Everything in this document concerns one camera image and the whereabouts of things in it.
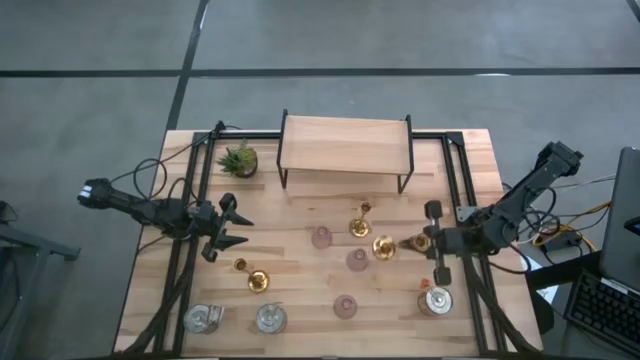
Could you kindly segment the potted green succulent plant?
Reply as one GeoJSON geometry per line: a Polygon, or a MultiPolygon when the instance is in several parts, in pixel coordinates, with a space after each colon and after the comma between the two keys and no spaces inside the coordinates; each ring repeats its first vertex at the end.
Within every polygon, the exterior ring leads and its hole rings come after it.
{"type": "Polygon", "coordinates": [[[236,178],[251,178],[258,169],[258,156],[247,139],[242,139],[236,147],[226,147],[225,153],[216,161],[221,171],[236,178]]]}

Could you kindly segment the pink glass candle holder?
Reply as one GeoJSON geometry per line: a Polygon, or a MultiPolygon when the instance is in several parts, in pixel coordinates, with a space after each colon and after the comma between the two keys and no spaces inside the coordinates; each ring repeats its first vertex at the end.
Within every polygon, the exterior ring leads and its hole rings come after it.
{"type": "Polygon", "coordinates": [[[367,252],[363,248],[350,251],[346,257],[346,265],[353,272],[364,271],[369,264],[367,252]]]}
{"type": "Polygon", "coordinates": [[[358,304],[356,300],[348,294],[342,294],[334,300],[333,311],[340,319],[348,320],[353,318],[357,310],[358,304]]]}
{"type": "Polygon", "coordinates": [[[326,226],[318,226],[311,236],[311,243],[317,249],[326,249],[333,243],[331,230],[326,226]]]}

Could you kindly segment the black metal stand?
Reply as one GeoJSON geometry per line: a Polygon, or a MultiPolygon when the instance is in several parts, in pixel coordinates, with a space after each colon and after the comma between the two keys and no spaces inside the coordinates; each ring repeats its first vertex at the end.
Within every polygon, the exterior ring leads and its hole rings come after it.
{"type": "Polygon", "coordinates": [[[16,229],[17,211],[0,200],[0,360],[12,360],[51,255],[75,261],[70,247],[16,229]]]}

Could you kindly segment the tin can with orange label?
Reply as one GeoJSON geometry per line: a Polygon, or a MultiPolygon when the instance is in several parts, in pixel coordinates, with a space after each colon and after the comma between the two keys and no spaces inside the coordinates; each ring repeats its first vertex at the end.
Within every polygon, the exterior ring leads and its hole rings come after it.
{"type": "Polygon", "coordinates": [[[451,312],[453,298],[446,288],[435,286],[430,280],[423,278],[420,289],[417,305],[423,315],[444,316],[451,312]]]}

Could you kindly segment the black aluminium rig frame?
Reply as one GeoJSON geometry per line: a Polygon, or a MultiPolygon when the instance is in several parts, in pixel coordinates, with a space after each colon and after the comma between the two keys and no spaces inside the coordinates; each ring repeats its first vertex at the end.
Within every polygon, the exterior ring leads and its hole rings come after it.
{"type": "Polygon", "coordinates": [[[373,207],[373,234],[398,241],[423,229],[429,200],[441,202],[441,222],[450,226],[456,206],[486,206],[500,198],[503,188],[486,130],[415,131],[415,170],[403,193],[392,176],[337,172],[292,172],[283,188],[276,167],[277,131],[225,131],[214,142],[212,154],[220,157],[242,139],[258,153],[254,177],[236,180],[213,166],[208,177],[197,178],[211,201],[234,194],[239,212],[254,223],[229,229],[248,242],[225,250],[213,263],[195,261],[189,302],[223,306],[221,325],[209,335],[185,332],[183,308],[176,305],[163,345],[169,357],[474,357],[482,349],[511,347],[482,300],[471,295],[458,257],[446,258],[453,308],[440,317],[418,309],[421,281],[430,279],[434,268],[422,255],[402,249],[388,261],[371,260],[362,272],[346,265],[350,251],[372,245],[371,237],[356,238],[348,232],[365,201],[373,207]],[[332,232],[333,243],[326,249],[311,243],[318,226],[332,232]],[[245,259],[250,270],[269,274],[265,292],[249,290],[248,275],[233,268],[238,258],[245,259]],[[334,300],[342,294],[358,304],[348,320],[333,311],[334,300]],[[269,303],[280,303],[288,316],[285,329],[274,335],[261,333],[256,325],[257,310],[269,303]]]}

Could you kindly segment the grey laptop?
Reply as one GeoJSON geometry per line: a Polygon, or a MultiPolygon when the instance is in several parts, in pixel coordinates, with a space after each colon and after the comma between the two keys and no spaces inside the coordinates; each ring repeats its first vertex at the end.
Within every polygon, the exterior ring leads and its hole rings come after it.
{"type": "Polygon", "coordinates": [[[640,292],[640,149],[619,156],[600,259],[601,272],[640,292]]]}

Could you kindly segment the tall gold candlestick holder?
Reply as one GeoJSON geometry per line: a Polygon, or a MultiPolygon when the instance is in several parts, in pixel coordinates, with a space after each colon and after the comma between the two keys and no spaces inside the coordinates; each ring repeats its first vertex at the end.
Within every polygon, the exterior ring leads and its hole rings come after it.
{"type": "MultiPolygon", "coordinates": [[[[391,259],[396,254],[396,251],[400,249],[399,242],[396,242],[389,235],[378,236],[372,243],[372,252],[374,257],[381,261],[387,261],[391,259]]],[[[413,246],[420,250],[426,250],[429,247],[429,245],[410,245],[410,246],[413,246]]]]}

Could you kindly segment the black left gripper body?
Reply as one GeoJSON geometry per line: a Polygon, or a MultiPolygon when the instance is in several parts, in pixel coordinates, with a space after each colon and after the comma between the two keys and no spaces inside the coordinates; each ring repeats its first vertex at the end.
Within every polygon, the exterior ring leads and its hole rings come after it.
{"type": "Polygon", "coordinates": [[[192,214],[192,230],[197,236],[209,236],[210,240],[204,245],[201,255],[208,262],[215,262],[218,251],[218,236],[226,234],[226,220],[224,211],[228,208],[237,208],[237,201],[232,193],[225,193],[219,201],[218,213],[215,207],[204,201],[195,208],[192,214]]]}

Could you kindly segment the black keyboard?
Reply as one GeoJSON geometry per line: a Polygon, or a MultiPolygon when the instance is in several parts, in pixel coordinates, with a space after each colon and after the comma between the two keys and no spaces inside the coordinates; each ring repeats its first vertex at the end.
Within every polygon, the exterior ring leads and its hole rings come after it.
{"type": "Polygon", "coordinates": [[[640,293],[581,271],[564,318],[640,359],[640,293]]]}

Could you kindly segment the wooden shelf riser black frame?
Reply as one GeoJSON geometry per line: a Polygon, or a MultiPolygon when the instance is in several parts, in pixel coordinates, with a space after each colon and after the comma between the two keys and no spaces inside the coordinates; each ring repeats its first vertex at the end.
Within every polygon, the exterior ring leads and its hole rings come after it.
{"type": "Polygon", "coordinates": [[[276,167],[283,188],[291,170],[326,171],[394,175],[403,193],[415,170],[412,117],[321,117],[284,110],[276,167]]]}

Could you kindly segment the silver tin can torn label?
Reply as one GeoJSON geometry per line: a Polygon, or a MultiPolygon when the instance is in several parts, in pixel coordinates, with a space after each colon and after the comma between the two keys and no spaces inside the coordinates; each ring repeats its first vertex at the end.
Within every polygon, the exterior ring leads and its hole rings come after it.
{"type": "Polygon", "coordinates": [[[212,334],[219,329],[224,312],[223,306],[196,304],[183,316],[183,325],[190,333],[212,334]]]}

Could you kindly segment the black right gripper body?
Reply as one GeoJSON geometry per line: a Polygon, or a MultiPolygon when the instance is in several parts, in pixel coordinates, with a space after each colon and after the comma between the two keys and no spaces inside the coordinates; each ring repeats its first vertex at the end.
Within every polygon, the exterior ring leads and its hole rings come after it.
{"type": "Polygon", "coordinates": [[[428,237],[429,245],[426,250],[428,259],[435,261],[433,270],[434,281],[438,286],[448,286],[452,282],[451,269],[445,263],[448,252],[446,232],[440,226],[443,216],[442,204],[438,200],[430,200],[424,205],[425,216],[430,224],[423,228],[428,237]]]}

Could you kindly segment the white paper sheet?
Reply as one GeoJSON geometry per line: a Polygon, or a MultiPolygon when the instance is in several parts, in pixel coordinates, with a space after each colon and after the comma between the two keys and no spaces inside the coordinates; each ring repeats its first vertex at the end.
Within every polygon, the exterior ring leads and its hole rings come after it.
{"type": "Polygon", "coordinates": [[[535,259],[526,255],[524,252],[520,252],[520,262],[521,262],[522,271],[525,273],[539,270],[542,268],[541,264],[539,264],[535,259]]]}

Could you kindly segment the black power adapter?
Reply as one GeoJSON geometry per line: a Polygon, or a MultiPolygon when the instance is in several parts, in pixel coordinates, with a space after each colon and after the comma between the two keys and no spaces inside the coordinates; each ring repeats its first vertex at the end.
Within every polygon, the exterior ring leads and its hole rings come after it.
{"type": "Polygon", "coordinates": [[[542,248],[545,252],[556,251],[573,246],[579,246],[582,237],[576,233],[562,233],[549,242],[546,242],[542,248]]]}

